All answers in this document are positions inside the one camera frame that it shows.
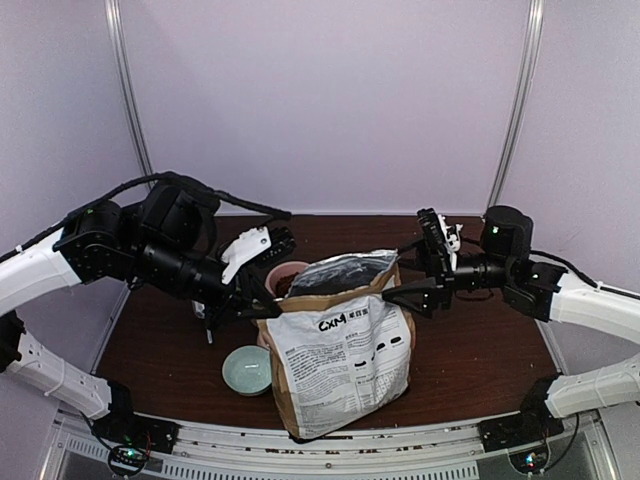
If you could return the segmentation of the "metal food scoop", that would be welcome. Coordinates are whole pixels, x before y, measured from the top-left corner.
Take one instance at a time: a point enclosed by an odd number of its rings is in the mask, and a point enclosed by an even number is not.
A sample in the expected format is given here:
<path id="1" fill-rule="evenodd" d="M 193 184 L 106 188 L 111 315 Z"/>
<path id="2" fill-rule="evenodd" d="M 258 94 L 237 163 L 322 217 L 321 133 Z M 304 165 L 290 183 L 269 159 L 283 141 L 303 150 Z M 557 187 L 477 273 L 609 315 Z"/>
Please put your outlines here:
<path id="1" fill-rule="evenodd" d="M 212 345 L 214 343 L 214 336 L 211 327 L 210 315 L 208 313 L 207 306 L 203 303 L 192 301 L 192 308 L 194 315 L 203 322 L 205 328 L 205 334 L 207 343 Z"/>

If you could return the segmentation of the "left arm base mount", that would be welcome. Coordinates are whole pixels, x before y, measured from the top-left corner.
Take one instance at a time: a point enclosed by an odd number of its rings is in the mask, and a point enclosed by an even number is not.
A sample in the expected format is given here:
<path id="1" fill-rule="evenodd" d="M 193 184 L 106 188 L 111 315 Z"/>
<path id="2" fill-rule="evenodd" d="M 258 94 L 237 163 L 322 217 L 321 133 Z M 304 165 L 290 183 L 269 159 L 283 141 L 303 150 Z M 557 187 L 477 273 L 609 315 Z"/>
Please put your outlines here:
<path id="1" fill-rule="evenodd" d="M 94 420 L 92 430 L 104 440 L 151 452 L 171 454 L 177 440 L 179 425 L 172 421 L 137 414 L 109 413 Z"/>

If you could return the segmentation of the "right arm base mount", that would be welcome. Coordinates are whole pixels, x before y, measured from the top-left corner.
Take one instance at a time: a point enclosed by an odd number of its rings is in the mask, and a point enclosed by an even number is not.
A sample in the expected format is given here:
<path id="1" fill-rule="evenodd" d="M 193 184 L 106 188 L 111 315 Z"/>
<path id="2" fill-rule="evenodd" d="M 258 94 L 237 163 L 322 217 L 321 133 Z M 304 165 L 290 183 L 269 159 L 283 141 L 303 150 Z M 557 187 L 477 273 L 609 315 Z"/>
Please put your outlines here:
<path id="1" fill-rule="evenodd" d="M 483 420 L 478 432 L 484 451 L 493 452 L 542 442 L 563 433 L 564 425 L 548 413 L 526 411 Z"/>

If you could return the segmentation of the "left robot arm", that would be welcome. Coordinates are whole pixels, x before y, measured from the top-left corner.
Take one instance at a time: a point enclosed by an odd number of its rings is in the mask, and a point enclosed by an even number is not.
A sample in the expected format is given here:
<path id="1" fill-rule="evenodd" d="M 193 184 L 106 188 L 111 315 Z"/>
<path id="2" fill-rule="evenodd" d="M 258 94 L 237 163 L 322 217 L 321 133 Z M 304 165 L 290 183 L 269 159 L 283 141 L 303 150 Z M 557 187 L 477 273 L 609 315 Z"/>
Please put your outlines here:
<path id="1" fill-rule="evenodd" d="M 123 444 L 137 442 L 144 433 L 129 390 L 49 351 L 26 330 L 18 309 L 51 292 L 111 278 L 130 289 L 151 285 L 200 304 L 207 331 L 228 313 L 274 318 L 280 306 L 253 267 L 294 246 L 288 229 L 263 224 L 218 249 L 215 216 L 222 204 L 263 214 L 268 221 L 285 222 L 291 215 L 172 171 L 147 175 L 144 182 L 151 189 L 142 201 L 120 206 L 108 192 L 1 258 L 2 370 L 91 420 L 104 419 Z"/>

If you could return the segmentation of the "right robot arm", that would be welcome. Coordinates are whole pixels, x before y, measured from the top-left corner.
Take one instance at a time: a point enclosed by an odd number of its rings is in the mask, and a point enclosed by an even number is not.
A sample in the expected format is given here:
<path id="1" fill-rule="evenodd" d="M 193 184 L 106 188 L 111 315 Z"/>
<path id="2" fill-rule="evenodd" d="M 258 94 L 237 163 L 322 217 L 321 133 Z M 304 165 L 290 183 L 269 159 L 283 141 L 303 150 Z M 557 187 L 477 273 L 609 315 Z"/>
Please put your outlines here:
<path id="1" fill-rule="evenodd" d="M 541 322 L 580 325 L 627 341 L 639 341 L 638 294 L 597 282 L 571 262 L 531 247 L 534 223 L 506 205 L 489 207 L 477 241 L 479 252 L 462 254 L 458 224 L 449 225 L 433 209 L 417 213 L 423 237 L 409 245 L 412 260 L 401 266 L 421 271 L 421 281 L 387 289 L 385 301 L 430 317 L 448 309 L 460 291 L 497 289 L 520 314 Z M 639 358 L 576 375 L 538 380 L 513 419 L 519 440 L 535 440 L 551 424 L 583 411 L 636 402 Z"/>

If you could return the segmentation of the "brown dog food bag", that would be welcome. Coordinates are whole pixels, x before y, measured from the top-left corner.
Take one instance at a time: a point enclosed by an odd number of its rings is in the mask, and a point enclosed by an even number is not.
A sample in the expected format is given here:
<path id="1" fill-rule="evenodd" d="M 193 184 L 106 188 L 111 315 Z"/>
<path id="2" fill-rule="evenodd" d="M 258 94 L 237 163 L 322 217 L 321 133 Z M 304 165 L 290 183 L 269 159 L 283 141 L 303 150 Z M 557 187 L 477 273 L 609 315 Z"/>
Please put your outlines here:
<path id="1" fill-rule="evenodd" d="M 336 431 L 408 388 L 416 329 L 382 294 L 401 283 L 394 249 L 347 253 L 307 266 L 258 321 L 270 352 L 272 392 L 299 443 Z"/>

